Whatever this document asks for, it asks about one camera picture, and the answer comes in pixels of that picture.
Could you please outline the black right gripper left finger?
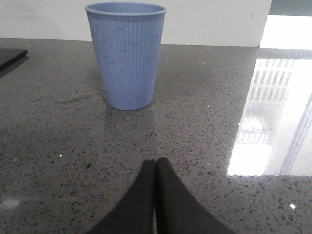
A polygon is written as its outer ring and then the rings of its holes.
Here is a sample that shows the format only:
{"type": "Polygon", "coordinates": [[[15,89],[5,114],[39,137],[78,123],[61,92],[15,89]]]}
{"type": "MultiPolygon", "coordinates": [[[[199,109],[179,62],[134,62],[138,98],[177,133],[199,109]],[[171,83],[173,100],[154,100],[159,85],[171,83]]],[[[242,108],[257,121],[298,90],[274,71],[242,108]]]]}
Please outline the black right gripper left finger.
{"type": "Polygon", "coordinates": [[[156,163],[143,162],[133,184],[119,203],[90,234],[151,234],[154,214],[154,180],[156,163]]]}

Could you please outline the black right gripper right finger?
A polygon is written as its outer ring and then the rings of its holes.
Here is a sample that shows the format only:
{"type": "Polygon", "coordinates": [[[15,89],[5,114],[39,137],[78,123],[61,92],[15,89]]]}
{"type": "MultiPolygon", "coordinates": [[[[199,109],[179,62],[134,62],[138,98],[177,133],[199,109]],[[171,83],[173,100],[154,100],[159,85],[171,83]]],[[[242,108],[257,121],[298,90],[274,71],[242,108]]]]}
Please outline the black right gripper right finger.
{"type": "Polygon", "coordinates": [[[234,233],[193,197],[164,157],[156,162],[156,224],[159,234],[234,233]]]}

